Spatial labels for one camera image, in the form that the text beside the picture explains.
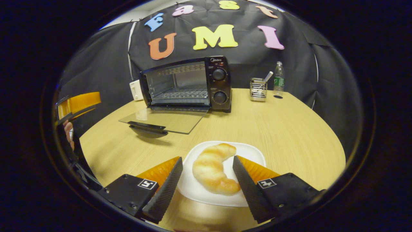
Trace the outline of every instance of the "utensil holder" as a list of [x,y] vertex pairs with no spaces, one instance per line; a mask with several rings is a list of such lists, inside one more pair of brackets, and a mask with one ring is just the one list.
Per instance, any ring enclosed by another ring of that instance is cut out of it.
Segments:
[[252,101],[266,101],[267,83],[262,78],[250,79],[250,99]]

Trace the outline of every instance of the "table surface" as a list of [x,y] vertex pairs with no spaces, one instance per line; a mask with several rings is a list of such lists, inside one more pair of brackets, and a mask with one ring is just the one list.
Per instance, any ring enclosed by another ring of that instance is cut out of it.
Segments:
[[[228,141],[258,148],[269,169],[292,172],[317,190],[327,189],[345,168],[345,154],[332,129],[307,105],[285,92],[268,92],[265,102],[249,99],[249,89],[233,89],[232,112],[209,112],[188,134],[146,138],[118,120],[145,108],[132,101],[112,112],[80,138],[84,156],[103,186],[119,176],[141,172],[189,151],[205,141]],[[236,232],[257,226],[248,207],[204,204],[178,190],[159,226]]]

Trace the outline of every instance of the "oven knob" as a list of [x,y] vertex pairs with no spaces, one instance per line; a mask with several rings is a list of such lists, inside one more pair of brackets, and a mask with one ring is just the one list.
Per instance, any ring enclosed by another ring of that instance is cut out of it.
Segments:
[[213,100],[218,103],[218,104],[223,104],[227,99],[227,96],[224,92],[217,92],[215,93],[215,95],[213,96]]
[[213,71],[212,76],[215,80],[223,80],[226,76],[226,72],[223,69],[216,69]]

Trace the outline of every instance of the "toaster oven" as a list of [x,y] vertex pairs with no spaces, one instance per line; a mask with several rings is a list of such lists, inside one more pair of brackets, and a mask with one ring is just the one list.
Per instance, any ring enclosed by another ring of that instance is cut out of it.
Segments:
[[231,77],[224,56],[174,62],[140,72],[148,108],[230,112]]

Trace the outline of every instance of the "plastic bottle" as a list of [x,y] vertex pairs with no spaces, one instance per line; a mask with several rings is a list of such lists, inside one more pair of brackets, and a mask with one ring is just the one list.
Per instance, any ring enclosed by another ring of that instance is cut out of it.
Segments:
[[274,93],[275,95],[282,96],[283,86],[285,85],[285,73],[283,71],[282,62],[278,61],[275,69],[275,81],[274,81]]

